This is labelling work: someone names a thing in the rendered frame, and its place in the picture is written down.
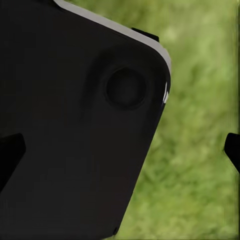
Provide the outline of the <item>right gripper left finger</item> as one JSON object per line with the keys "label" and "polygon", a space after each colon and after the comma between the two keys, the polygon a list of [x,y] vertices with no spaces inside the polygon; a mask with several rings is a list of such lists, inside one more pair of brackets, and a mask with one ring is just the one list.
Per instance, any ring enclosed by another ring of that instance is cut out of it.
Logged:
{"label": "right gripper left finger", "polygon": [[22,133],[0,138],[0,193],[26,153]]}

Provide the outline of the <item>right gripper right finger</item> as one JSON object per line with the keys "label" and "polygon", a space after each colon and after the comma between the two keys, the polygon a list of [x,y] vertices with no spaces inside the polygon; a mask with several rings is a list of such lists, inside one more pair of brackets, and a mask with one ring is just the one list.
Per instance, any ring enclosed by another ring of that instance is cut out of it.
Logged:
{"label": "right gripper right finger", "polygon": [[240,173],[240,135],[228,133],[224,151]]}

